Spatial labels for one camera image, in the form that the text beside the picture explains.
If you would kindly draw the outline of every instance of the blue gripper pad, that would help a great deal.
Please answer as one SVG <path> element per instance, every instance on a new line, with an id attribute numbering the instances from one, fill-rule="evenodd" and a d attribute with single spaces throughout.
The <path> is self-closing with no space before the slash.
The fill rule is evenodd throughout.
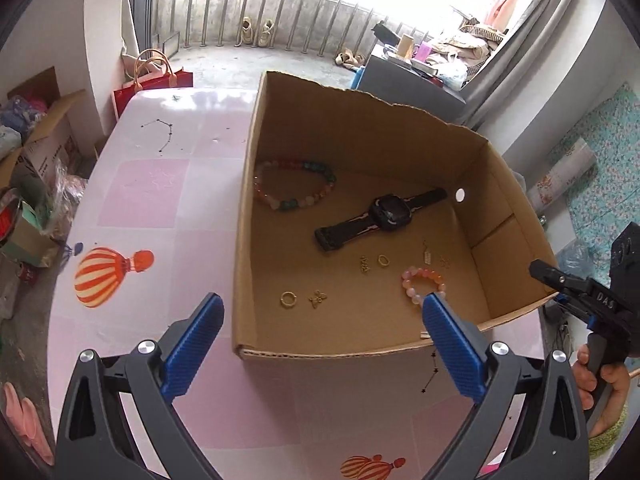
<path id="1" fill-rule="evenodd" d="M 422 303 L 422 322 L 433 339 L 447 371 L 453 378 L 460 395 L 473 399 L 479 404 L 486 393 L 486 357 L 479 353 L 481 343 L 475 335 L 465 332 L 476 330 L 481 341 L 486 341 L 478 329 L 465 327 L 461 321 L 436 294 L 429 294 Z"/>
<path id="2" fill-rule="evenodd" d="M 187 392 L 224 319 L 222 298 L 209 293 L 189 319 L 176 321 L 164 333 L 158 342 L 164 361 L 160 392 L 167 402 Z"/>

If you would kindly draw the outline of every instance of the hot air balloon print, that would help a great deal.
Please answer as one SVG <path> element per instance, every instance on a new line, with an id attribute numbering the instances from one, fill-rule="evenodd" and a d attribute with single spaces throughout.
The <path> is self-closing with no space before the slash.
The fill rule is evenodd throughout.
<path id="1" fill-rule="evenodd" d="M 143 272 L 153 262 L 151 251 L 138 251 L 131 258 L 125 258 L 113 249 L 96 247 L 78 265 L 74 282 L 76 296 L 84 306 L 101 306 L 118 290 L 127 272 Z"/>
<path id="2" fill-rule="evenodd" d="M 404 458 L 397 458 L 392 463 L 383 462 L 382 455 L 374 455 L 372 458 L 350 456 L 342 462 L 340 473 L 345 478 L 357 480 L 386 480 L 392 469 L 402 467 L 405 462 Z"/>

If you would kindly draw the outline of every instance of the teal floral fabric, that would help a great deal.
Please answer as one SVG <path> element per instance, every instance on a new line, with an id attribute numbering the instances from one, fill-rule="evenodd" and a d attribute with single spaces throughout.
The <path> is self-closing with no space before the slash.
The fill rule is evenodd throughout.
<path id="1" fill-rule="evenodd" d="M 627 84 L 584 115 L 549 154 L 555 164 L 582 137 L 596 164 L 566 192 L 575 234 L 593 255 L 595 275 L 609 285 L 611 243 L 640 223 L 640 99 Z"/>

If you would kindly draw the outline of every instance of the watch strap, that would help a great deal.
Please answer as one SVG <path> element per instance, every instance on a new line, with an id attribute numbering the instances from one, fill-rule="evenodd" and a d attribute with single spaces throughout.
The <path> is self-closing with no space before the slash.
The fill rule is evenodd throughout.
<path id="1" fill-rule="evenodd" d="M 436 189 L 432 189 L 426 193 L 405 198 L 404 202 L 409 206 L 409 209 L 413 213 L 418 211 L 418 209 L 440 202 L 440 200 L 444 200 L 446 197 L 447 192 L 441 187 L 437 187 Z"/>
<path id="2" fill-rule="evenodd" d="M 325 251 L 332 251 L 341 248 L 349 240 L 378 228 L 373 218 L 366 212 L 339 224 L 316 229 L 314 234 L 318 244 Z"/>

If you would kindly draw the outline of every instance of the table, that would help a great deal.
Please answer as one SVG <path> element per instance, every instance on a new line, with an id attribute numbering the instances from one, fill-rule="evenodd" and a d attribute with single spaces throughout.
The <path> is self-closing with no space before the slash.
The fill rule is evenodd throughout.
<path id="1" fill-rule="evenodd" d="M 446 86 L 440 88 L 412 68 L 403 68 L 386 59 L 382 45 L 373 49 L 358 90 L 391 104 L 426 110 L 449 123 L 456 121 L 465 107 L 464 99 L 457 92 Z"/>
<path id="2" fill-rule="evenodd" d="M 340 479 L 350 456 L 391 463 L 390 480 L 420 478 L 470 407 L 432 349 L 375 358 L 243 362 L 232 352 L 232 271 L 242 167 L 255 92 L 140 92 L 127 106 L 89 180 L 68 244 L 82 242 L 59 275 L 47 372 L 54 432 L 68 380 L 86 348 L 131 351 L 187 317 L 204 295 L 225 301 L 225 323 L 189 392 L 174 406 L 225 480 Z M 95 248 L 126 258 L 152 251 L 113 295 L 87 308 L 75 274 Z M 542 357 L 538 314 L 494 329 L 516 352 Z M 146 464 L 164 474 L 130 396 L 124 406 Z M 516 415 L 518 406 L 512 408 Z M 504 447 L 516 416 L 498 439 Z"/>

